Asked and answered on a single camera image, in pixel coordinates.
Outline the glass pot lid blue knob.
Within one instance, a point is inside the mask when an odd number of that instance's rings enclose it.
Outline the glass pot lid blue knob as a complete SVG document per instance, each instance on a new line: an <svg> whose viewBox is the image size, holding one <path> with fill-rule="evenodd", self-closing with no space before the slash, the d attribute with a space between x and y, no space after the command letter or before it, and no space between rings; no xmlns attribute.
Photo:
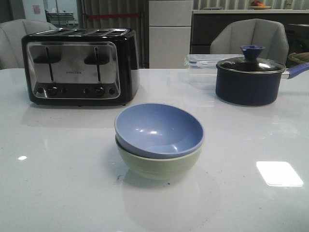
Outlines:
<svg viewBox="0 0 309 232"><path fill-rule="evenodd" d="M279 73L286 66L280 62L260 58L259 55L265 49L258 45L242 45L243 56L222 59L217 62L216 67L225 71L239 73Z"/></svg>

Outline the dark counter sideboard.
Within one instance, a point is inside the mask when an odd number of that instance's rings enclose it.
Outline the dark counter sideboard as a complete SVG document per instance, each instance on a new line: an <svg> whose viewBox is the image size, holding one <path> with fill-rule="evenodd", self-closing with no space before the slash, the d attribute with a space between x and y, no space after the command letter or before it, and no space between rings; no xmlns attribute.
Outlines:
<svg viewBox="0 0 309 232"><path fill-rule="evenodd" d="M288 32L290 53L301 53L309 50L306 39L298 38L300 29L291 24L309 23L308 10L194 10L192 17L190 53L208 54L210 45L221 31L229 24L246 19L260 18L284 24Z"/></svg>

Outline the clear plastic food container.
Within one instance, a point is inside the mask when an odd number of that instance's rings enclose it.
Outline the clear plastic food container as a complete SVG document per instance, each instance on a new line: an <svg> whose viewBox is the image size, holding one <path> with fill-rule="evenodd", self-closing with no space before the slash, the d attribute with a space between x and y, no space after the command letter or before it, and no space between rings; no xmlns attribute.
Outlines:
<svg viewBox="0 0 309 232"><path fill-rule="evenodd" d="M184 60L188 81L193 87L203 90L215 90L218 61L243 57L241 54L189 54Z"/></svg>

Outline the dark blue saucepan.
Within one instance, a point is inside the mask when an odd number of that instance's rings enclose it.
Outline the dark blue saucepan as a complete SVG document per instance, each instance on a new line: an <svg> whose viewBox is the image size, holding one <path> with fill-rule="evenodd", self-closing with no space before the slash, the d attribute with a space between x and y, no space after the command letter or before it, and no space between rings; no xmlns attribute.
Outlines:
<svg viewBox="0 0 309 232"><path fill-rule="evenodd" d="M292 79L308 69L308 63L274 73L242 73L217 67L215 93L220 99L237 105L267 105L276 100L281 79Z"/></svg>

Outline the black chrome four-slot toaster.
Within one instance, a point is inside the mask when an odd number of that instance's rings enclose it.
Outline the black chrome four-slot toaster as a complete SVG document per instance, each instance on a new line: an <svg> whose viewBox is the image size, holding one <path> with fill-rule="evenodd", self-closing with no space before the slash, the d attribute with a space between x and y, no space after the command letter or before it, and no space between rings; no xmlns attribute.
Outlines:
<svg viewBox="0 0 309 232"><path fill-rule="evenodd" d="M114 106L139 84L132 29L63 29L22 38L29 99L43 105Z"/></svg>

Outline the fruit bowl on counter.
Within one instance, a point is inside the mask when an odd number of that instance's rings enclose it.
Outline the fruit bowl on counter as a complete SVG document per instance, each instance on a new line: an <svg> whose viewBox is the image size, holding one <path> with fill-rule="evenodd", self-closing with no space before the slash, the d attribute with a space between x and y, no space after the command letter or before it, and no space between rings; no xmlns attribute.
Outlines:
<svg viewBox="0 0 309 232"><path fill-rule="evenodd" d="M267 6L259 0L253 0L249 3L249 7L254 10L267 10L270 9L271 6Z"/></svg>

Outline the white cabinet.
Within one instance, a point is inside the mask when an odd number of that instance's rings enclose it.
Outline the white cabinet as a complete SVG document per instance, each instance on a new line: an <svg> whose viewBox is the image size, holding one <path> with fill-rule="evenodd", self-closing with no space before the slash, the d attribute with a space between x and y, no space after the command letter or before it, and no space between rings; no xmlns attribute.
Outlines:
<svg viewBox="0 0 309 232"><path fill-rule="evenodd" d="M149 68L181 69L190 52L192 0L149 1Z"/></svg>

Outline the green plastic bowl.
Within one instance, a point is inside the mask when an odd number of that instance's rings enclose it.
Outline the green plastic bowl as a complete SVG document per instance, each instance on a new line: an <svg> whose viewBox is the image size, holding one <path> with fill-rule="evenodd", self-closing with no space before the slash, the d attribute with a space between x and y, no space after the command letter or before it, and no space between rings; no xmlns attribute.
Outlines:
<svg viewBox="0 0 309 232"><path fill-rule="evenodd" d="M115 142L122 160L131 171L154 180L165 180L188 172L197 162L203 148L201 146L196 151L181 157L151 159L134 155L122 148L117 140Z"/></svg>

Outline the grey chair right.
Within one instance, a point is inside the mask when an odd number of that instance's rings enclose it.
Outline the grey chair right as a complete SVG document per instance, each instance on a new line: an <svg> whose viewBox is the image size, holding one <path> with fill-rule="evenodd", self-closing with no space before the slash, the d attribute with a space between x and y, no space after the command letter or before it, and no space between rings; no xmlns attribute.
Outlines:
<svg viewBox="0 0 309 232"><path fill-rule="evenodd" d="M261 58L286 63L289 45L284 25L265 19L236 21L225 27L211 43L211 54L242 54L242 45L263 47Z"/></svg>

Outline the grey chair left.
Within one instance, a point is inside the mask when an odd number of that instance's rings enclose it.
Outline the grey chair left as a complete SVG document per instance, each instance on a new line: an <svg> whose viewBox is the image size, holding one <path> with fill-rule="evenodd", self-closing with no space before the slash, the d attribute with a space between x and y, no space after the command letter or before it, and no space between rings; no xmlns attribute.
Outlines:
<svg viewBox="0 0 309 232"><path fill-rule="evenodd" d="M56 29L48 22L18 19L0 25L0 68L24 68L22 38L28 34Z"/></svg>

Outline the blue plastic bowl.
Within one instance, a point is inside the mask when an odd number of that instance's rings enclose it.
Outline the blue plastic bowl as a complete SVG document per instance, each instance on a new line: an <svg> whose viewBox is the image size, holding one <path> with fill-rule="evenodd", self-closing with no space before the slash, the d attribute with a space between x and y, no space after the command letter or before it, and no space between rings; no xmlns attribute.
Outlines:
<svg viewBox="0 0 309 232"><path fill-rule="evenodd" d="M167 104L127 107L114 120L118 143L126 151L152 159L182 157L200 148L204 129L190 113Z"/></svg>

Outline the brown woven basket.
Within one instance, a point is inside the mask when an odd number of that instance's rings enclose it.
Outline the brown woven basket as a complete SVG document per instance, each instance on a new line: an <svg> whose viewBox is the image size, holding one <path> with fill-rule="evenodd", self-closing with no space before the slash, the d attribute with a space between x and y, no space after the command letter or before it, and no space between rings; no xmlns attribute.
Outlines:
<svg viewBox="0 0 309 232"><path fill-rule="evenodd" d="M298 64L308 63L309 62L309 52L303 53L290 53L288 55L289 66L293 67Z"/></svg>

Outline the grey chair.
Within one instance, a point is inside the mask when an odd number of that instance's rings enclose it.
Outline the grey chair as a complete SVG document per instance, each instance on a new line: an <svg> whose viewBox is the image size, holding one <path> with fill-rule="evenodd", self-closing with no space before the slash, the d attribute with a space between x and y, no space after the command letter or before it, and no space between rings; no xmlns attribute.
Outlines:
<svg viewBox="0 0 309 232"><path fill-rule="evenodd" d="M242 45L263 47L261 58L286 63L289 45L284 25L265 19L236 21L225 27L211 43L211 54L242 54Z"/></svg>
<svg viewBox="0 0 309 232"><path fill-rule="evenodd" d="M18 19L0 25L0 68L24 68L22 38L28 34L56 29L48 22Z"/></svg>

